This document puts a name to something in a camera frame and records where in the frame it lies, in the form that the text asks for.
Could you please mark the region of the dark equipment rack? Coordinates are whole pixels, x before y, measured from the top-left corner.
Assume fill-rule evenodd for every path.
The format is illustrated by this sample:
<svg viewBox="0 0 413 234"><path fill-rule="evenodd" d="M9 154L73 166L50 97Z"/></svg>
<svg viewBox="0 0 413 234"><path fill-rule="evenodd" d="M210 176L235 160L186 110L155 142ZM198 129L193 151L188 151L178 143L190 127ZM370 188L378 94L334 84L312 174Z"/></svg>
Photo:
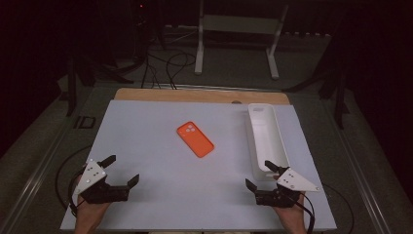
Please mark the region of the dark equipment rack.
<svg viewBox="0 0 413 234"><path fill-rule="evenodd" d="M150 44L157 40L162 48L166 47L164 39L162 0L130 0L133 62L141 65L147 59Z"/></svg>

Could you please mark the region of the white metal stand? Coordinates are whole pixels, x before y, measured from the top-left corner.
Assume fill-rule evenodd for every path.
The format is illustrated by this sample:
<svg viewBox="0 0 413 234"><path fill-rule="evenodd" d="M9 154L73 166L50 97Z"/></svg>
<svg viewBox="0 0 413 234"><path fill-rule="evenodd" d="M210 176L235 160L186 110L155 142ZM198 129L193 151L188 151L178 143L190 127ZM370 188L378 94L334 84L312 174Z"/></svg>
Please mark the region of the white metal stand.
<svg viewBox="0 0 413 234"><path fill-rule="evenodd" d="M205 0L200 0L198 24L198 48L195 60L195 73L201 75L204 65L204 32L238 32L272 35L273 42L266 49L266 57L273 80L280 78L275 59L275 51L281 38L282 28L288 12L288 5L282 7L281 15L276 19L221 16L204 13Z"/></svg>

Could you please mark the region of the white plastic tray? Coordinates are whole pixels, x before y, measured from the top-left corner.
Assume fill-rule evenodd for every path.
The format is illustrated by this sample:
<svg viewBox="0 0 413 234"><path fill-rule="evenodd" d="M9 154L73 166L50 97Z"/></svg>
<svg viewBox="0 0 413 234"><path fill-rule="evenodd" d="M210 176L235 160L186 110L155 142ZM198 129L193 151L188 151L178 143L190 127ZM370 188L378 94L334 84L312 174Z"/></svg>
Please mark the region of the white plastic tray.
<svg viewBox="0 0 413 234"><path fill-rule="evenodd" d="M245 126L253 176L256 180L272 180L280 173L270 170L266 161L280 168L289 167L276 108L267 103L252 103L247 107L247 114Z"/></svg>

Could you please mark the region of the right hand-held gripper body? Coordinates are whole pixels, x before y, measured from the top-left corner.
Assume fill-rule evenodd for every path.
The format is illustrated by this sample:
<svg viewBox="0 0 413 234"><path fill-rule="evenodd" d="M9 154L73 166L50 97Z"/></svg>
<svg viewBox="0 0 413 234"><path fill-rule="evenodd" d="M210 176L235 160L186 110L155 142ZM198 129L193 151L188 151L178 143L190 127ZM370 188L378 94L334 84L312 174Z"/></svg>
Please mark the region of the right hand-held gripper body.
<svg viewBox="0 0 413 234"><path fill-rule="evenodd" d="M273 190L261 190L253 186L253 194L257 205L277 208L292 208L302 192L319 192L320 188L288 168L277 180Z"/></svg>

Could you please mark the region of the white power strip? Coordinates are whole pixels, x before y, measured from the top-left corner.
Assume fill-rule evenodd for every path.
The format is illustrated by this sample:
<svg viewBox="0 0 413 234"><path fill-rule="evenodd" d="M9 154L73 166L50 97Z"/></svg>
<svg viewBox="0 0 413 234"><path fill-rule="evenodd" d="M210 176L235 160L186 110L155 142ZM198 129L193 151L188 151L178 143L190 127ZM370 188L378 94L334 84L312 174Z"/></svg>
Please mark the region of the white power strip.
<svg viewBox="0 0 413 234"><path fill-rule="evenodd" d="M167 24L165 28L179 28L179 29L188 29L188 30L196 30L198 29L197 26L195 25L172 25L172 24Z"/></svg>
<svg viewBox="0 0 413 234"><path fill-rule="evenodd" d="M310 33L310 32L283 32L282 35L287 35L287 36L295 36L295 37L300 37L300 38L305 38L305 37L330 37L330 34L321 34L321 33Z"/></svg>

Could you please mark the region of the black tripod stand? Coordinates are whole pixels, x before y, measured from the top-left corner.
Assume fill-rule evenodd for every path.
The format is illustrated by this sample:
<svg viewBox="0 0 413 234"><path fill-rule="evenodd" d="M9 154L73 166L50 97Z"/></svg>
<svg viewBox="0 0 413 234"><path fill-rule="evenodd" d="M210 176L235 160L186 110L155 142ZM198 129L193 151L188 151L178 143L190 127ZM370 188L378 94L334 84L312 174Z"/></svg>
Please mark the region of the black tripod stand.
<svg viewBox="0 0 413 234"><path fill-rule="evenodd" d="M72 51L68 54L67 61L67 91L61 97L68 101L67 116L71 116L77 106L77 78L86 86L94 84L94 72L103 74L110 80L121 84L132 84L132 80L123 77L138 68L136 63L117 69L110 69L92 58Z"/></svg>
<svg viewBox="0 0 413 234"><path fill-rule="evenodd" d="M348 58L346 56L347 44L342 35L331 37L319 63L312 76L305 81L283 89L287 93L296 93L322 80L319 88L319 98L329 99L335 96L334 120L340 129L343 129L343 113L345 110L345 84Z"/></svg>

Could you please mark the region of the person's right hand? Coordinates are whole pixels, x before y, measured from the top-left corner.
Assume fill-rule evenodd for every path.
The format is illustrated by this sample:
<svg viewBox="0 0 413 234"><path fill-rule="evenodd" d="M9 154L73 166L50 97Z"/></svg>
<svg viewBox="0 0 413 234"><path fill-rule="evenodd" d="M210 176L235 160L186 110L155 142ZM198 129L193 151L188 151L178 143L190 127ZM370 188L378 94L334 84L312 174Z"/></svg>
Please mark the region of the person's right hand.
<svg viewBox="0 0 413 234"><path fill-rule="evenodd" d="M285 228L305 227L304 210L297 205L292 208L273 207L275 213L279 216L282 226Z"/></svg>

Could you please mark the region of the pale grey table board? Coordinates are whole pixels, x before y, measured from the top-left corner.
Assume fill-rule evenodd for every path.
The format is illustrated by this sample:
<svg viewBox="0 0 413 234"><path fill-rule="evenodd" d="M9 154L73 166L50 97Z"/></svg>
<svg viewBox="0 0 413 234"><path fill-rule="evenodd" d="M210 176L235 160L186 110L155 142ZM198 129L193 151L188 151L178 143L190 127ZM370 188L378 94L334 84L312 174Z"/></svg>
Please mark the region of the pale grey table board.
<svg viewBox="0 0 413 234"><path fill-rule="evenodd" d="M113 100L89 154L100 161L115 155L108 182L124 184L139 175L128 201L112 205L101 224L110 231L276 231L280 221L259 206L247 178L263 190L276 182L253 176L245 120L249 104ZM306 192L317 231L336 223L322 189L295 109L273 105L289 167L317 185ZM177 134L194 122L214 144L203 158Z"/></svg>

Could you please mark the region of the person's left hand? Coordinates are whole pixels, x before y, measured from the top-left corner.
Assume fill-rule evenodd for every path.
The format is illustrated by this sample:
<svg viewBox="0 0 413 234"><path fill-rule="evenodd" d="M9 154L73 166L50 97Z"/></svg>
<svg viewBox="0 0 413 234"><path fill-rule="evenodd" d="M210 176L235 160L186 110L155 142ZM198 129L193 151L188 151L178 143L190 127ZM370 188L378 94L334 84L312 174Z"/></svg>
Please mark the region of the person's left hand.
<svg viewBox="0 0 413 234"><path fill-rule="evenodd" d="M81 195L78 196L77 203L77 229L96 229L110 206L110 203L90 204Z"/></svg>

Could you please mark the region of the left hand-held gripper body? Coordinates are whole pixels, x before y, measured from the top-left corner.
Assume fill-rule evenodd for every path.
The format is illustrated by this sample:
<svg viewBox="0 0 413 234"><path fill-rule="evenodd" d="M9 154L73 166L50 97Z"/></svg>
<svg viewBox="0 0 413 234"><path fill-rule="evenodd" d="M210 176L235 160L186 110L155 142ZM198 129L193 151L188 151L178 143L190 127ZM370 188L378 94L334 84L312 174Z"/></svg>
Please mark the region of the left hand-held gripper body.
<svg viewBox="0 0 413 234"><path fill-rule="evenodd" d="M106 182L107 173L98 162L91 159L81 171L81 179L74 189L90 204L103 204L127 201L129 191L127 185L112 186Z"/></svg>

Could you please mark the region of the metal floor rail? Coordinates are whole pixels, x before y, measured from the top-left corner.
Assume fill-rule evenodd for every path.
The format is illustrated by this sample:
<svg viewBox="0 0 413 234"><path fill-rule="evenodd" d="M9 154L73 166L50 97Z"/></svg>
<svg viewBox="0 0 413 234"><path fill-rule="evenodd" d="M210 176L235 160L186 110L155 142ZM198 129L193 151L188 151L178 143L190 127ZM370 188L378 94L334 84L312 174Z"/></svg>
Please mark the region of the metal floor rail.
<svg viewBox="0 0 413 234"><path fill-rule="evenodd" d="M64 137L25 133L0 160L0 234L60 234L52 168Z"/></svg>
<svg viewBox="0 0 413 234"><path fill-rule="evenodd" d="M357 157L345 133L342 130L337 132L341 144L344 147L346 160L349 165L352 177L354 178L357 189L360 193L361 199L366 207L370 219L375 227L377 234L391 234L390 227L383 216L382 210L378 204L376 196L371 189L362 169L358 163Z"/></svg>

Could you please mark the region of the orange phone case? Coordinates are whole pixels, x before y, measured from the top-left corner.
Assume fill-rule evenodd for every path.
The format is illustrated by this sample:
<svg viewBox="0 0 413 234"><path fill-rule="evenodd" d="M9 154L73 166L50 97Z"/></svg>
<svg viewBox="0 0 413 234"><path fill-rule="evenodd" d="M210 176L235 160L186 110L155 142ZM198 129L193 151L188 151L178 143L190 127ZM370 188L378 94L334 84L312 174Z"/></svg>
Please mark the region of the orange phone case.
<svg viewBox="0 0 413 234"><path fill-rule="evenodd" d="M199 158L207 156L214 149L214 144L192 121L178 127L176 132Z"/></svg>

